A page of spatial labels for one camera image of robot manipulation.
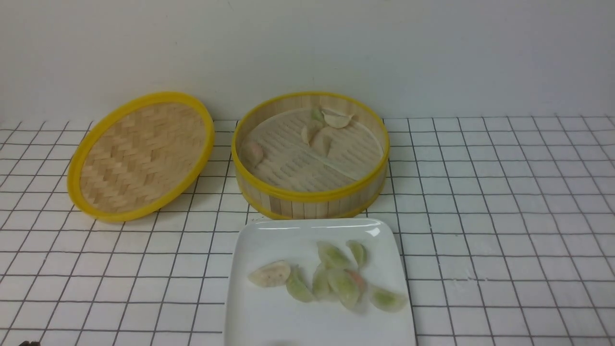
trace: grid tablecloth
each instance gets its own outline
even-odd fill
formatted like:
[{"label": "grid tablecloth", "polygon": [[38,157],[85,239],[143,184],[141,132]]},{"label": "grid tablecloth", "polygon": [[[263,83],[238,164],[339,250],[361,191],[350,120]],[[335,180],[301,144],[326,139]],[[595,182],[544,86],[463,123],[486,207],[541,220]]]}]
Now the grid tablecloth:
[{"label": "grid tablecloth", "polygon": [[[390,177],[366,213],[391,226],[418,345],[615,344],[615,121],[385,121]],[[66,168],[92,123],[0,124],[0,344],[222,346],[239,230],[266,219],[215,121],[199,179],[159,212],[75,210]]]}]

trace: woven bamboo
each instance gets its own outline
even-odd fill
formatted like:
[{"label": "woven bamboo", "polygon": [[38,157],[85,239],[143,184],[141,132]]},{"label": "woven bamboo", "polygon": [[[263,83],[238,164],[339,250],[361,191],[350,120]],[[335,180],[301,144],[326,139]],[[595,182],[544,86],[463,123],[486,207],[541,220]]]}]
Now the woven bamboo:
[{"label": "woven bamboo", "polygon": [[139,209],[175,188],[205,144],[203,120],[181,103],[137,110],[94,144],[81,170],[81,192],[108,213]]},{"label": "woven bamboo", "polygon": [[198,177],[214,137],[207,109],[190,95],[160,92],[132,100],[83,139],[68,168],[68,194],[102,221],[143,217]]},{"label": "woven bamboo", "polygon": [[[325,128],[333,141],[330,153],[324,159],[328,162],[324,169],[314,169],[314,165],[307,162],[310,159],[303,155],[297,161],[305,165],[288,174],[292,178],[290,181],[280,180],[275,168],[284,170],[287,166],[281,162],[284,160],[280,160],[283,156],[270,154],[268,149],[272,143],[278,142],[277,146],[283,148],[289,158],[298,157],[295,153],[299,151],[289,148],[299,150],[297,148],[302,145],[300,130],[309,121],[306,114],[314,108],[354,116],[344,129]],[[257,142],[264,148],[264,159],[256,167],[248,164],[242,156],[242,145],[249,142]],[[307,92],[283,95],[249,112],[235,131],[232,155],[243,196],[262,214],[272,219],[352,217],[366,209],[382,190],[387,172],[389,137],[382,120],[365,105],[342,95]],[[363,158],[363,167],[346,162],[346,174],[331,169],[350,156]],[[350,179],[348,176],[352,174],[348,172],[361,172],[361,176]],[[311,183],[306,187],[304,182],[309,179]]]}]

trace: dumpling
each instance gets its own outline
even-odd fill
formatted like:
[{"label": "dumpling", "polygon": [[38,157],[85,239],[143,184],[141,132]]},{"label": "dumpling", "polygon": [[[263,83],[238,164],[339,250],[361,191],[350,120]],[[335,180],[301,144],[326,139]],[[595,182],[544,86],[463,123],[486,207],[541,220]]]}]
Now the dumpling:
[{"label": "dumpling", "polygon": [[346,242],[346,246],[350,248],[350,251],[354,256],[354,260],[357,262],[357,267],[359,269],[363,268],[365,262],[367,261],[367,254],[365,253],[365,247],[363,247],[363,244],[356,240],[349,240]]},{"label": "dumpling", "polygon": [[329,149],[331,148],[331,142],[333,139],[328,135],[317,136],[312,141],[312,148],[320,156],[327,157],[329,155]]},{"label": "dumpling", "polygon": [[248,275],[248,280],[259,287],[283,285],[290,276],[290,264],[285,260],[269,263]]},{"label": "dumpling", "polygon": [[312,140],[312,138],[314,138],[314,136],[318,133],[318,131],[320,131],[323,128],[323,125],[321,122],[316,121],[316,120],[312,120],[309,123],[307,123],[302,129],[301,129],[301,140],[303,141],[303,143],[309,145],[309,142]]},{"label": "dumpling", "polygon": [[359,274],[358,272],[355,272],[354,270],[351,270],[351,269],[344,269],[344,270],[346,271],[346,273],[350,274],[354,282],[357,283],[357,286],[359,287],[359,293],[363,294],[363,292],[365,292],[365,288],[367,287],[367,283],[365,282],[365,279],[363,279],[361,274]]},{"label": "dumpling", "polygon": [[312,277],[312,293],[319,300],[325,298],[330,293],[327,269],[322,263],[316,268]]},{"label": "dumpling", "polygon": [[312,119],[318,121],[323,126],[325,125],[325,117],[320,108],[312,108]]},{"label": "dumpling", "polygon": [[256,167],[264,158],[263,147],[254,141],[249,141],[241,146],[242,157],[249,168]]},{"label": "dumpling", "polygon": [[397,312],[406,305],[405,296],[374,285],[371,285],[370,301],[375,307],[386,312]]},{"label": "dumpling", "polygon": [[290,270],[290,276],[286,280],[286,290],[296,300],[309,303],[314,300],[314,295],[303,282],[299,267],[294,266]]},{"label": "dumpling", "polygon": [[318,257],[320,261],[330,268],[347,269],[351,268],[350,260],[341,252],[340,249],[326,241],[316,242],[318,245]]},{"label": "dumpling", "polygon": [[338,296],[339,301],[348,310],[352,310],[361,296],[359,286],[352,276],[342,269],[331,269],[327,273],[329,285]]},{"label": "dumpling", "polygon": [[352,115],[333,115],[328,113],[325,113],[324,116],[325,123],[327,123],[327,125],[333,127],[334,129],[343,129],[344,127],[348,126],[348,124],[350,124],[350,121],[352,120],[352,117]]}]

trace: black grid line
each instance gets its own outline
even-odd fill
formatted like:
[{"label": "black grid line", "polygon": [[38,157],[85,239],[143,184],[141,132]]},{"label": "black grid line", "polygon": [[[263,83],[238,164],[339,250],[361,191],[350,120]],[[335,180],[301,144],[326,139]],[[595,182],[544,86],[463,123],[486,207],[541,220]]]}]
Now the black grid line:
[{"label": "black grid line", "polygon": [[[122,232],[120,231],[120,234],[117,236],[115,243],[113,244],[113,250],[115,250],[115,248],[117,247],[117,244],[119,243],[119,239],[122,236]],[[107,264],[105,265],[105,270],[103,270],[103,275],[100,278],[100,280],[98,281],[98,285],[96,286],[96,291],[94,292],[94,299],[96,299],[96,295],[98,294],[98,290],[100,289],[100,285],[103,284],[103,278],[105,277],[105,274],[107,273],[107,270],[109,269],[109,265],[111,264],[111,260],[113,259],[113,255],[109,255],[109,259],[107,260]],[[87,313],[85,314],[85,318],[83,319],[83,324],[81,325],[81,330],[79,331],[79,335],[77,336],[77,341],[75,341],[75,344],[79,343],[79,339],[81,339],[81,334],[83,333],[83,329],[85,328],[85,324],[87,323],[87,319],[90,317],[90,312],[92,312],[92,307],[94,306],[94,302],[90,303],[90,306],[87,308]]]},{"label": "black grid line", "polygon": [[[410,120],[409,119],[408,119],[408,128],[410,128]],[[413,154],[414,157],[416,157],[416,152],[415,152],[414,145],[412,146],[412,154]],[[421,172],[417,170],[417,174],[419,175],[419,178],[420,178],[421,177]],[[419,182],[421,184],[421,191],[423,191],[424,190],[423,189],[423,181],[421,179],[419,179]],[[426,208],[425,210],[427,210],[427,199],[425,199],[424,195],[423,195],[423,203],[425,204],[425,208]],[[429,228],[431,229],[432,228],[432,222],[431,222],[431,217],[429,216],[429,214],[427,214],[427,221],[429,223]],[[438,263],[438,273],[440,274],[440,279],[444,279],[444,276],[442,275],[442,268],[440,266],[440,257],[437,255],[438,254],[438,250],[436,248],[435,237],[434,237],[433,233],[431,234],[431,241],[432,241],[432,243],[434,245],[434,250],[435,250],[435,254],[436,254],[435,259],[436,259],[436,261]],[[408,272],[406,272],[406,279],[407,279],[408,282],[410,281],[409,278],[408,278]],[[448,322],[450,323],[451,331],[453,332],[453,335],[454,335],[455,328],[453,326],[453,315],[451,315],[451,308],[448,305],[448,293],[446,292],[446,287],[444,285],[444,280],[442,280],[442,291],[444,292],[444,300],[446,302],[446,313],[448,314]],[[416,337],[418,338],[418,331],[415,330],[415,333],[416,333]],[[455,344],[455,346],[457,346],[457,339],[456,338],[454,339],[454,344]]]},{"label": "black grid line", "polygon": [[[576,206],[577,206],[577,207],[579,207],[579,203],[576,201],[576,199],[575,199],[575,198],[573,198],[573,200],[574,200],[574,203],[576,204]],[[549,210],[549,212],[551,211],[551,208],[550,208],[550,206],[549,206],[549,204],[548,204],[548,203],[547,203],[547,209]],[[583,217],[585,217],[585,221],[587,222],[587,224],[588,224],[588,225],[589,225],[589,227],[591,228],[591,224],[590,224],[590,223],[589,223],[589,221],[587,220],[587,217],[585,216],[585,214],[583,215]],[[570,253],[570,249],[569,249],[569,246],[568,246],[568,244],[566,243],[566,241],[564,240],[564,237],[561,235],[561,231],[560,231],[559,225],[557,225],[557,223],[555,223],[555,226],[556,226],[556,228],[557,228],[558,233],[559,233],[559,234],[560,234],[560,236],[561,236],[561,240],[562,240],[562,241],[563,241],[563,243],[564,243],[564,247],[566,248],[566,252],[567,252],[567,253],[568,253],[568,255],[571,257],[571,262],[572,262],[572,264],[573,264],[574,270],[576,270],[576,274],[577,274],[580,278],[582,278],[582,276],[581,276],[581,272],[579,271],[579,268],[578,268],[578,266],[577,266],[577,263],[576,263],[575,261],[573,261],[573,260],[572,260],[572,258],[573,258],[574,256],[572,256],[572,255],[571,255],[571,253]],[[600,322],[600,326],[602,327],[602,330],[604,330],[605,335],[608,335],[608,331],[607,331],[607,329],[606,329],[606,327],[605,327],[605,323],[602,321],[602,318],[600,317],[600,314],[598,313],[598,309],[596,308],[596,305],[593,303],[593,298],[592,298],[592,296],[590,295],[589,290],[587,289],[587,285],[585,285],[585,282],[583,282],[583,283],[582,283],[582,285],[583,285],[583,288],[585,289],[585,293],[587,294],[587,297],[589,298],[590,303],[592,304],[592,308],[593,308],[593,310],[594,310],[594,312],[595,312],[596,316],[598,317],[598,320],[599,320],[599,322]],[[563,317],[562,317],[562,322],[564,323],[564,327],[568,328],[568,327],[566,326],[566,322],[564,321]]]},{"label": "black grid line", "polygon": [[[195,190],[196,190],[196,187],[198,186],[198,184],[199,184],[199,180],[197,179],[195,184],[194,184],[194,189]],[[193,201],[194,201],[194,195],[190,199],[190,206],[192,206],[192,202]],[[184,233],[186,231],[186,223],[188,222],[188,217],[189,217],[189,214],[186,213],[186,217],[184,218],[183,226],[181,228],[180,240],[179,240],[179,242],[177,242],[177,250],[176,250],[176,253],[175,253],[174,257],[173,257],[173,264],[171,264],[171,270],[169,271],[169,277],[167,278],[167,285],[165,286],[164,293],[162,294],[162,301],[160,302],[160,308],[158,309],[158,316],[156,317],[156,323],[155,323],[154,328],[153,328],[152,338],[149,341],[149,345],[150,346],[152,346],[152,344],[154,343],[154,338],[156,337],[156,331],[158,329],[158,322],[160,322],[160,315],[162,314],[162,308],[164,307],[164,304],[165,304],[164,299],[167,296],[167,292],[169,291],[169,285],[171,283],[171,278],[173,278],[173,271],[175,270],[175,264],[177,262],[177,255],[179,254],[179,251],[180,251],[181,240],[183,239]],[[194,311],[196,312],[198,310],[198,308],[199,308],[199,306],[198,306],[198,300],[197,300],[197,305],[195,306]]]},{"label": "black grid line", "polygon": [[[224,177],[224,181],[222,183],[222,192],[224,193],[224,190],[226,189],[226,180],[228,178],[228,174],[229,174],[229,169],[231,167],[231,159],[232,156],[229,155],[229,159],[228,159],[228,163],[226,164],[226,174]],[[222,196],[220,196],[220,200],[218,202],[218,212],[216,213],[216,219],[213,222],[213,232],[212,232],[212,238],[209,241],[209,251],[212,250],[212,246],[213,246],[213,239],[216,237],[216,227],[218,226],[218,216],[220,215],[220,207],[222,206]],[[250,211],[250,206],[248,205],[246,213],[245,213],[245,218],[246,220],[248,219],[248,215]],[[199,309],[200,309],[200,296],[203,293],[203,285],[205,283],[205,276],[207,274],[207,265],[209,264],[209,258],[210,258],[211,254],[207,256],[207,259],[205,260],[205,268],[203,269],[203,278],[200,281],[200,286],[199,286],[199,295],[197,296],[197,305],[196,308],[194,309],[194,316],[192,318],[192,324],[190,325],[190,331],[194,330],[194,324],[196,323],[196,317],[199,313]],[[192,334],[190,334],[190,336],[188,337],[188,345],[190,344],[190,342],[192,341]]]},{"label": "black grid line", "polygon": [[[432,122],[433,122],[434,128],[435,128],[435,120],[432,119]],[[438,136],[436,136],[435,138],[438,141],[438,146],[440,148],[440,156],[444,157],[444,154],[442,153],[442,147],[440,146],[440,138]],[[448,181],[448,187],[451,189],[451,191],[453,191],[453,184],[451,183],[450,174],[448,173],[448,168],[446,167],[446,165],[444,165],[444,170],[446,172],[446,180]],[[470,252],[470,245],[467,242],[466,231],[464,229],[463,221],[461,220],[461,215],[459,215],[459,206],[457,205],[457,200],[454,199],[454,198],[453,198],[453,203],[455,205],[455,211],[457,212],[457,216],[458,216],[458,219],[459,219],[459,224],[461,226],[461,233],[463,234],[464,242],[466,244],[467,253],[469,255],[471,253]],[[476,267],[474,265],[474,258],[472,258],[471,256],[470,256],[470,264],[472,265],[472,272],[474,273],[474,277],[478,278],[478,274],[476,272]],[[489,328],[489,334],[491,335],[491,340],[495,343],[495,339],[493,337],[493,330],[491,329],[491,321],[489,320],[489,318],[487,318],[488,314],[487,314],[487,307],[485,306],[485,298],[483,297],[483,290],[480,287],[480,285],[477,285],[477,288],[478,288],[478,295],[480,296],[480,301],[483,304],[483,312],[485,313],[485,319],[487,321],[487,327]]]},{"label": "black grid line", "polygon": [[[391,162],[390,161],[388,162],[388,166],[389,166],[389,175],[390,175],[390,173],[391,173]],[[393,191],[393,195],[395,195],[395,182],[393,181],[392,177],[385,177],[384,178],[384,183],[385,184],[386,184],[386,180],[387,179],[391,180],[391,191]],[[402,260],[403,274],[408,276],[408,265],[406,264],[406,258],[405,258],[406,253],[405,253],[405,251],[403,249],[403,239],[402,239],[402,232],[401,232],[402,225],[399,222],[399,213],[398,213],[398,209],[397,209],[397,200],[395,199],[395,197],[393,197],[393,204],[395,205],[395,219],[397,220],[397,229],[398,229],[398,232],[396,234],[399,236],[399,248],[402,250],[402,258],[401,258],[401,260]],[[412,303],[412,294],[410,292],[410,280],[406,280],[406,289],[408,290],[408,297],[410,298],[410,306],[414,308],[417,305]],[[413,319],[412,323],[413,323],[413,328],[414,328],[415,333],[416,333],[416,320]],[[418,340],[418,337],[416,335],[415,335],[415,342],[418,345],[419,340]]]},{"label": "black grid line", "polygon": [[[508,187],[509,187],[509,189],[511,189],[511,191],[512,191],[512,187],[510,186],[510,182],[509,182],[509,180],[508,180],[508,179],[506,179],[506,182],[508,183]],[[515,200],[515,204],[517,205],[517,209],[521,210],[521,208],[520,208],[520,206],[519,206],[519,201],[517,200],[517,198],[514,198],[514,200]],[[528,229],[528,226],[527,226],[527,221],[525,220],[525,218],[524,218],[524,217],[522,217],[522,220],[523,220],[523,226],[524,226],[524,227],[525,227],[525,229],[527,230],[527,229]],[[534,241],[532,240],[532,237],[529,237],[529,239],[530,239],[530,243],[531,243],[531,245],[532,245],[532,250],[533,250],[533,251],[534,251],[534,253],[538,256],[538,251],[536,250],[536,245],[534,245]],[[542,262],[538,259],[538,257],[536,257],[536,259],[537,259],[538,265],[540,266],[542,276],[545,278],[545,280],[547,280],[547,275],[546,275],[546,272],[545,272],[544,267],[543,267],[543,265],[542,265]],[[564,326],[564,329],[565,329],[565,331],[566,331],[566,335],[567,335],[567,336],[568,336],[568,338],[570,339],[570,342],[573,342],[573,341],[572,341],[572,337],[570,336],[570,332],[568,331],[568,326],[566,325],[566,321],[564,320],[564,317],[563,317],[563,315],[562,315],[562,313],[561,313],[561,310],[560,310],[560,308],[558,307],[558,303],[557,303],[557,299],[555,298],[555,294],[553,294],[553,288],[551,287],[551,284],[549,283],[549,281],[548,281],[548,280],[547,280],[547,287],[549,288],[549,293],[551,294],[551,298],[553,299],[553,302],[554,302],[554,304],[555,304],[555,308],[557,309],[557,313],[558,313],[558,315],[559,315],[559,317],[560,317],[561,323],[562,323],[562,325]]]}]

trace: square plate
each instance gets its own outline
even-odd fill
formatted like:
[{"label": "square plate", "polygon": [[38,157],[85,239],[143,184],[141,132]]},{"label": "square plate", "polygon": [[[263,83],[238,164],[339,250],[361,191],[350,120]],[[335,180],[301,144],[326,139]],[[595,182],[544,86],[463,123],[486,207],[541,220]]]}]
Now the square plate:
[{"label": "square plate", "polygon": [[[284,259],[299,265],[308,287],[320,263],[316,242],[329,241],[354,263],[346,241],[367,250],[361,269],[368,283],[403,294],[397,313],[378,310],[365,295],[357,311],[339,302],[301,303],[285,286],[259,288],[247,276]],[[257,222],[240,232],[229,279],[225,346],[382,345],[415,346],[415,329],[406,278],[391,229],[376,219],[323,219]]]}]

